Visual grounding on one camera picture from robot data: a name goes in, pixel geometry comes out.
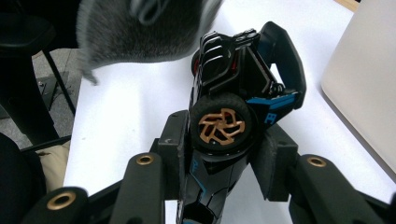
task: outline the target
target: blue trim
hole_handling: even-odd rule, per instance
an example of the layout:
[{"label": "blue trim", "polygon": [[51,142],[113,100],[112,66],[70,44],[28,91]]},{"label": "blue trim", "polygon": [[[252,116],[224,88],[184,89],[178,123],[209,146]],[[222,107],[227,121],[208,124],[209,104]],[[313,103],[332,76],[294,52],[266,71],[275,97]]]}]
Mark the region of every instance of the blue trim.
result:
[{"label": "blue trim", "polygon": [[198,201],[198,202],[200,202],[201,199],[204,198],[204,196],[206,195],[206,188],[201,183],[201,181],[198,180],[198,177],[196,177],[194,175],[195,171],[198,169],[198,162],[196,161],[196,159],[192,159],[192,164],[193,164],[193,166],[191,166],[190,173],[191,173],[192,177],[194,177],[195,181],[198,183],[199,187],[202,189],[201,197],[200,197],[200,199]]},{"label": "blue trim", "polygon": [[290,105],[295,101],[295,94],[289,94],[275,99],[264,99],[264,98],[251,98],[247,100],[248,104],[256,105],[269,105],[270,109],[278,109],[284,105]]},{"label": "blue trim", "polygon": [[264,123],[274,124],[276,121],[277,114],[268,113],[264,120]]}]

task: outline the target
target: toy car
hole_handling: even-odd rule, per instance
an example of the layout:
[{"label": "toy car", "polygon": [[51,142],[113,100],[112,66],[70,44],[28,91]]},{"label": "toy car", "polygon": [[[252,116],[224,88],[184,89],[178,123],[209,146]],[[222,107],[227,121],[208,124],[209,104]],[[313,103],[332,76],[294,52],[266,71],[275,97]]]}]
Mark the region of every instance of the toy car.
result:
[{"label": "toy car", "polygon": [[262,133],[303,104],[303,67],[286,31],[273,22],[259,33],[204,35],[191,71],[191,139],[207,153],[232,153],[253,131]]},{"label": "toy car", "polygon": [[[271,73],[272,63],[283,83]],[[264,131],[302,106],[304,71],[288,34],[273,22],[259,33],[204,35],[191,71],[191,147],[178,223],[218,224]]]}]

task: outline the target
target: silver laptop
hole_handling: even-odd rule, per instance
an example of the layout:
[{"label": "silver laptop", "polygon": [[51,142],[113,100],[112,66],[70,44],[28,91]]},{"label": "silver laptop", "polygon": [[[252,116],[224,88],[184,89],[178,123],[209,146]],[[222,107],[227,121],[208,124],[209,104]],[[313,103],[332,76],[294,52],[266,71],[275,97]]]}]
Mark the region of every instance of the silver laptop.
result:
[{"label": "silver laptop", "polygon": [[321,84],[336,110],[396,173],[395,0],[361,1]]}]

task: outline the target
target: table surface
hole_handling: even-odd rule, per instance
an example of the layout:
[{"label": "table surface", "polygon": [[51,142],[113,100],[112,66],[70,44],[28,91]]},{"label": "table surface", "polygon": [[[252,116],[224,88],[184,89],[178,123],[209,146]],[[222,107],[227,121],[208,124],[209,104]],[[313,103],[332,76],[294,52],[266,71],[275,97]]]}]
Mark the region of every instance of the table surface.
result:
[{"label": "table surface", "polygon": [[[267,21],[286,29],[303,61],[304,106],[279,124],[300,154],[331,160],[358,190],[389,202],[394,182],[326,103],[321,75],[353,13],[332,0],[226,0],[213,30],[234,35]],[[117,63],[95,69],[99,85],[81,82],[65,186],[90,195],[119,181],[128,160],[149,151],[167,117],[188,108],[191,56],[169,63]],[[175,223],[176,202],[166,204]],[[291,223],[287,203],[262,199],[248,167],[225,204],[222,223]]]}]

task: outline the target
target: toy car wheel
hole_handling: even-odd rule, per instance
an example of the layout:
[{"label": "toy car wheel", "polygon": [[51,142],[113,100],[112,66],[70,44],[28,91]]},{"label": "toy car wheel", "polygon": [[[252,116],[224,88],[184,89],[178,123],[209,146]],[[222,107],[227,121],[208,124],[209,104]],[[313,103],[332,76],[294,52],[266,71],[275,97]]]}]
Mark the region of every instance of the toy car wheel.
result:
[{"label": "toy car wheel", "polygon": [[191,140],[217,152],[240,146],[252,129],[248,106],[232,93],[202,97],[190,118]]},{"label": "toy car wheel", "polygon": [[191,59],[191,72],[192,75],[195,76],[198,72],[198,68],[199,68],[199,50],[195,51],[194,55],[192,56]]}]

